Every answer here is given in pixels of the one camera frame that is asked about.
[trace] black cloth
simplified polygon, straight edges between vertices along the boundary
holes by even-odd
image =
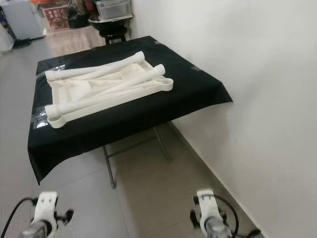
[[[143,51],[152,65],[162,63],[165,77],[174,80],[173,90],[158,92],[54,129],[50,125],[33,128],[28,140],[30,161],[38,183],[59,163],[129,135],[179,118],[198,109],[232,102],[223,84],[160,44],[150,36],[97,47],[38,63],[37,74],[65,64],[66,68],[97,66],[121,60]],[[37,79],[32,114],[52,103],[52,91],[45,76]]]

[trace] black stool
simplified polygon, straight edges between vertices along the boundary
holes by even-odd
[[[126,41],[124,36],[125,33],[127,33],[127,28],[122,26],[107,31],[100,31],[99,35],[101,37],[104,37],[106,45],[109,45],[110,41],[115,39],[121,39],[121,41]]]

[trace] white refrigerator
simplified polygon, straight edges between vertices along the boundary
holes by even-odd
[[[40,16],[29,0],[10,0],[2,2],[1,7],[18,40],[43,36]]]

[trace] clear tape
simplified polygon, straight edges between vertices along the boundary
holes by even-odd
[[[201,69],[198,68],[197,66],[193,66],[193,67],[191,67],[191,69],[194,70],[194,71],[201,71]]]
[[[38,129],[49,124],[45,106],[36,108],[35,113],[31,117],[31,123],[33,123],[33,129]]]
[[[60,66],[56,66],[56,67],[50,68],[50,69],[48,69],[48,70],[61,71],[61,70],[64,70],[64,69],[66,69],[66,65],[65,65],[65,64],[62,64],[62,65],[60,65]],[[40,77],[42,77],[42,76],[45,76],[45,71],[43,71],[42,73],[37,74],[37,75],[36,75],[36,79],[38,79],[38,78],[40,78]]]

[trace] baseboard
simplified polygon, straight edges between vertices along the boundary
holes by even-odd
[[[224,181],[219,177],[219,175],[214,171],[214,169],[209,166],[203,158],[201,158],[197,152],[194,150],[194,148],[191,146],[191,144],[186,140],[186,138],[183,136],[183,134],[177,129],[177,127],[170,121],[168,122],[168,125],[173,129],[173,131],[176,133],[176,135],[179,137],[179,139],[185,144],[185,146],[190,150],[190,152],[194,155],[194,158],[197,159],[200,163],[203,163],[205,166],[207,166],[210,169],[210,172],[220,181],[220,183],[223,185],[223,187],[227,190],[227,192],[230,194],[230,196],[236,201],[236,203],[240,206],[240,208],[244,211],[244,213],[249,217],[249,219],[254,223],[256,227],[258,227],[261,230],[261,233],[263,237],[269,238],[267,233],[261,228],[261,226],[258,224],[258,222],[254,219],[254,217],[250,214],[250,212],[246,209],[246,207],[242,204],[241,201],[239,201],[235,194],[230,191],[230,189],[226,186]]]

